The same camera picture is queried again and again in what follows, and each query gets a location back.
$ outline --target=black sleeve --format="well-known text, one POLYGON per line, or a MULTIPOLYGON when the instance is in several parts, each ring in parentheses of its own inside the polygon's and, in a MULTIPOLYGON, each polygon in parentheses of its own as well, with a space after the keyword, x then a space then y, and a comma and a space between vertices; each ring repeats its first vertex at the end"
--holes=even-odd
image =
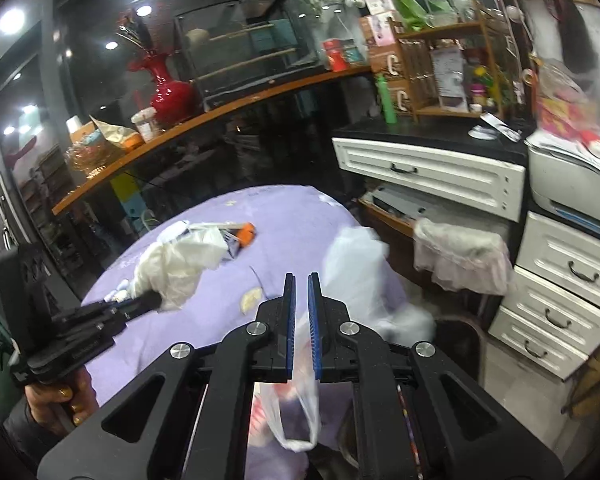
POLYGON ((61 438, 40 426, 32 417, 27 399, 22 397, 3 423, 13 446, 37 469, 42 457, 61 438))

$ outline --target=black countertop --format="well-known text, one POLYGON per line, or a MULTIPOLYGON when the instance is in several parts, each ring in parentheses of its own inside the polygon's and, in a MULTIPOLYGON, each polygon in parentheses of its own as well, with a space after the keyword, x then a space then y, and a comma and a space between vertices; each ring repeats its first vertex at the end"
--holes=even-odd
POLYGON ((410 118, 398 118, 396 124, 387 124, 382 117, 376 117, 344 126, 331 136, 414 144, 527 166, 526 146, 522 140, 511 142, 504 136, 494 140, 470 137, 468 131, 479 123, 486 126, 481 120, 456 117, 422 118, 419 124, 410 118))

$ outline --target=red vase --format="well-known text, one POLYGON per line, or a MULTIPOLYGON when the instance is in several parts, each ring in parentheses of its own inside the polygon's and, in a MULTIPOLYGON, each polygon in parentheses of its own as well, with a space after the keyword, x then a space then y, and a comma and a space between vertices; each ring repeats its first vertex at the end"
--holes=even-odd
POLYGON ((131 70, 145 68, 151 72, 156 83, 151 106, 155 108, 156 119, 166 126, 181 123, 196 115, 200 107, 200 96, 189 83, 177 81, 166 65, 167 54, 148 54, 131 70))

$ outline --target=green bottle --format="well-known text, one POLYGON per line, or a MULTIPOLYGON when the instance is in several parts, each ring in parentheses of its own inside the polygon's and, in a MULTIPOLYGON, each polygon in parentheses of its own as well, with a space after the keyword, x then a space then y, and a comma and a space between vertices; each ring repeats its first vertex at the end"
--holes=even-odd
POLYGON ((378 94, 380 95, 380 102, 382 103, 382 111, 384 112, 384 121, 387 124, 395 124, 398 122, 398 117, 395 115, 394 104, 391 101, 389 95, 389 86, 386 83, 386 79, 382 74, 376 76, 376 86, 378 87, 378 94))

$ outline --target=human hand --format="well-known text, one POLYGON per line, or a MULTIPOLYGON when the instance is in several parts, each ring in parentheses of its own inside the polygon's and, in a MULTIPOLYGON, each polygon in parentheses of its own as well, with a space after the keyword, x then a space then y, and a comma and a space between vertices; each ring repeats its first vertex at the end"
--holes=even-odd
POLYGON ((96 392, 85 367, 73 372, 66 384, 28 384, 24 391, 33 419, 57 436, 66 436, 67 431, 51 408, 52 404, 68 402, 76 426, 98 409, 96 392))

